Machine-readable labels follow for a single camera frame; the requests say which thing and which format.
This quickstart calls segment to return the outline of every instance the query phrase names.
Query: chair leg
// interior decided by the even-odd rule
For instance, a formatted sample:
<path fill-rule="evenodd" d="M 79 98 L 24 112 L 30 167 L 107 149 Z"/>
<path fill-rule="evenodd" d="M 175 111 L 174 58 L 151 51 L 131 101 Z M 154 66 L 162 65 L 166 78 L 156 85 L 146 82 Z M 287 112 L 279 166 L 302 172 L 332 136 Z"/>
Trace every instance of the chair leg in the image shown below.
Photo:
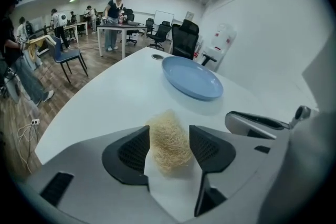
<path fill-rule="evenodd" d="M 87 66 L 86 66 L 86 64 L 85 64 L 85 62 L 84 62 L 84 58 L 83 58 L 83 55 L 82 55 L 82 54 L 80 54 L 80 58 L 82 59 L 85 68 L 88 69 Z"/>
<path fill-rule="evenodd" d="M 69 80 L 69 78 L 68 78 L 68 75 L 67 75 L 67 73 L 65 72 L 65 70 L 64 70 L 64 67 L 63 67 L 63 65 L 62 65 L 62 64 L 61 64 L 61 66 L 62 66 L 62 69 L 63 69 L 63 72 L 64 72 L 65 76 L 67 77 L 67 79 L 68 79 L 69 83 L 71 84 L 71 82 L 70 82 L 70 80 Z"/>
<path fill-rule="evenodd" d="M 89 75 L 88 75 L 88 73 L 86 72 L 86 69 L 85 69 L 85 67 L 84 67 L 84 65 L 83 65 L 83 63 L 82 63 L 82 61 L 81 61 L 80 57 L 78 57 L 78 60 L 79 60 L 80 64 L 82 65 L 82 67 L 83 67 L 83 70 L 84 70 L 84 72 L 85 72 L 86 76 L 88 77 Z"/>
<path fill-rule="evenodd" d="M 66 62 L 66 63 L 67 63 L 67 66 L 68 66 L 68 68 L 69 68 L 70 74 L 72 74 L 72 72 L 71 72 L 71 69 L 70 69 L 70 67 L 69 67 L 69 64 L 68 64 L 68 62 Z"/>

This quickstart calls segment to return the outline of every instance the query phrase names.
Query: white cable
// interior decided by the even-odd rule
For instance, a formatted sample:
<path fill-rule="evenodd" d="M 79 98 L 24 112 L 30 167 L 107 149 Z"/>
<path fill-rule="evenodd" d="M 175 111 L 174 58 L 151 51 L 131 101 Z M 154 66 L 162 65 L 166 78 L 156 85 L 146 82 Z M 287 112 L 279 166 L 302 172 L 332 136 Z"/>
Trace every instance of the white cable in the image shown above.
<path fill-rule="evenodd" d="M 24 128 L 26 128 L 26 129 L 24 130 L 24 132 L 22 133 L 22 135 L 19 135 L 20 130 L 22 130 L 22 129 L 24 129 Z M 34 130 L 34 133 L 33 133 L 32 137 L 29 136 L 29 138 L 27 138 L 27 137 L 25 136 L 25 133 L 27 132 L 28 129 L 30 129 L 30 130 L 29 130 L 29 133 L 30 133 L 31 130 L 32 130 L 32 128 L 33 128 L 33 130 Z M 21 155 L 20 142 L 21 142 L 22 137 L 24 137 L 24 138 L 26 139 L 26 141 L 30 143 L 30 142 L 33 140 L 33 138 L 34 138 L 35 133 L 36 133 L 35 126 L 33 126 L 32 124 L 27 124 L 27 125 L 25 125 L 25 126 L 19 128 L 19 130 L 17 131 L 17 137 L 19 138 L 19 142 L 18 142 L 19 156 L 20 156 L 20 158 L 23 160 L 23 162 L 27 165 L 27 168 L 28 168 L 28 170 L 29 170 L 30 173 L 31 173 L 31 170 L 30 170 L 30 168 L 29 168 L 28 162 L 27 162 L 27 161 L 22 157 L 22 155 Z"/>

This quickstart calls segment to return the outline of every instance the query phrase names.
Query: hair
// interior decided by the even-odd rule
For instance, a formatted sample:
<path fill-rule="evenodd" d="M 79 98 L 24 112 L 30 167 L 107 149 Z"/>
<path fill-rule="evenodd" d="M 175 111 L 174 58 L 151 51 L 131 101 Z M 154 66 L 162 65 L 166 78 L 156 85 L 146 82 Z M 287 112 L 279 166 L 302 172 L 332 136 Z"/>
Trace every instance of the hair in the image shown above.
<path fill-rule="evenodd" d="M 19 19 L 19 23 L 20 23 L 20 24 L 23 24 L 25 21 L 26 21 L 26 19 L 25 19 L 24 17 L 21 17 L 21 18 Z"/>

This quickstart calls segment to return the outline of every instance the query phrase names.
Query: whiteboard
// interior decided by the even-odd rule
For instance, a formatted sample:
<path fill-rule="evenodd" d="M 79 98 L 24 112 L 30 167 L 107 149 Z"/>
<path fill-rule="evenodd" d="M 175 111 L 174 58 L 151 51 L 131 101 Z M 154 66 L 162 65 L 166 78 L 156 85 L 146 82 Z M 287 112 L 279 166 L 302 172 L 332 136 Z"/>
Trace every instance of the whiteboard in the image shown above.
<path fill-rule="evenodd" d="M 162 22 L 164 20 L 166 20 L 172 26 L 173 19 L 174 19 L 174 14 L 167 13 L 167 12 L 161 12 L 161 11 L 157 10 L 155 12 L 155 16 L 154 16 L 154 24 L 160 25 L 160 24 L 162 24 Z"/>

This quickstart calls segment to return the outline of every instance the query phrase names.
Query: white table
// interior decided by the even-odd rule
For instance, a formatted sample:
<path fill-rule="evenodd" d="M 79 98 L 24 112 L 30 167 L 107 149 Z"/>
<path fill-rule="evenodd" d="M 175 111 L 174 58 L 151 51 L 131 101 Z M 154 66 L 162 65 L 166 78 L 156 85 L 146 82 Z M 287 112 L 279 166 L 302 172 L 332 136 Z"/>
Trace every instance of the white table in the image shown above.
<path fill-rule="evenodd" d="M 73 28 L 75 30 L 75 38 L 76 38 L 76 42 L 78 43 L 78 31 L 77 31 L 77 26 L 78 25 L 85 25 L 85 31 L 86 31 L 86 35 L 88 35 L 88 22 L 85 23 L 77 23 L 77 24 L 73 24 L 73 25 L 67 25 L 64 27 L 64 30 L 68 30 Z M 50 31 L 48 34 L 55 34 L 54 31 Z"/>
<path fill-rule="evenodd" d="M 189 125 L 202 125 L 226 131 L 225 115 L 241 111 L 266 116 L 261 103 L 247 90 L 215 74 L 224 94 L 210 101 L 193 99 L 174 88 L 162 72 L 162 61 L 151 55 L 171 55 L 143 48 L 99 74 L 56 115 L 39 141 L 35 153 L 42 164 L 68 146 L 119 130 L 143 126 L 151 117 L 172 109 L 188 131 Z M 197 162 L 180 169 L 174 178 L 158 172 L 151 158 L 146 158 L 145 174 L 150 192 L 180 222 L 193 217 L 201 169 Z"/>
<path fill-rule="evenodd" d="M 130 30 L 144 30 L 144 35 L 147 35 L 147 27 L 146 26 L 135 26 L 135 25 L 127 25 L 127 24 L 114 24 L 114 25 L 98 25 L 97 26 L 97 34 L 98 34 L 98 48 L 100 56 L 103 56 L 101 50 L 101 42 L 100 42 L 100 30 L 117 30 L 121 31 L 121 58 L 124 59 L 126 57 L 125 47 L 126 47 L 126 33 Z"/>

